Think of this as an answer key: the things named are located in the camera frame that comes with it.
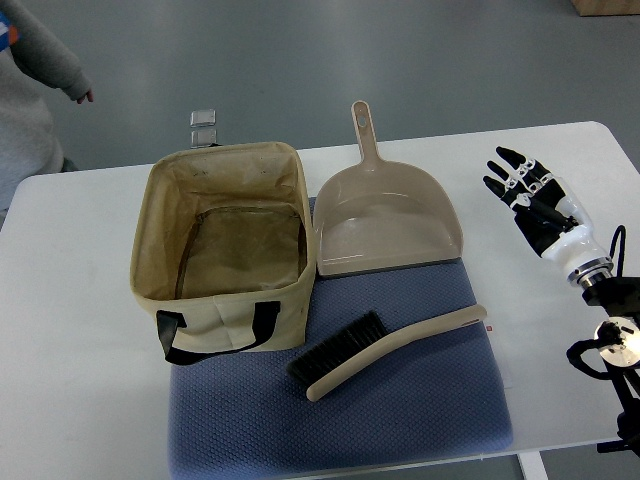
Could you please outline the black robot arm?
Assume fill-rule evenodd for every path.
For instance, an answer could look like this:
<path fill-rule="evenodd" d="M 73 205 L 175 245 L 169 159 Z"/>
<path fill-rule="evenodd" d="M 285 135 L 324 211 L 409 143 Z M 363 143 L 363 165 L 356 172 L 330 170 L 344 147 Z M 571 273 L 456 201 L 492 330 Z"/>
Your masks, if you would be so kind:
<path fill-rule="evenodd" d="M 569 276 L 571 284 L 582 288 L 585 303 L 607 314 L 592 338 L 574 343 L 566 352 L 574 368 L 611 382 L 622 406 L 618 439 L 599 443 L 600 453 L 639 453 L 639 279 L 623 274 L 625 250 L 626 228 L 620 225 L 609 255 L 578 267 Z"/>

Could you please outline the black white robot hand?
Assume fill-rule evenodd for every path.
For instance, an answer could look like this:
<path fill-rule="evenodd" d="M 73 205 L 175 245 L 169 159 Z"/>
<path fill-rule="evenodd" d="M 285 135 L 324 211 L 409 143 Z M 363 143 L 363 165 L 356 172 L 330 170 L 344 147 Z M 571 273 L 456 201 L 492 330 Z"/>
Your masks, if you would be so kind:
<path fill-rule="evenodd" d="M 587 288 L 612 276 L 611 255 L 593 235 L 593 223 L 566 182 L 540 161 L 498 146 L 502 160 L 487 162 L 486 187 L 514 212 L 514 222 L 540 258 L 567 281 Z"/>

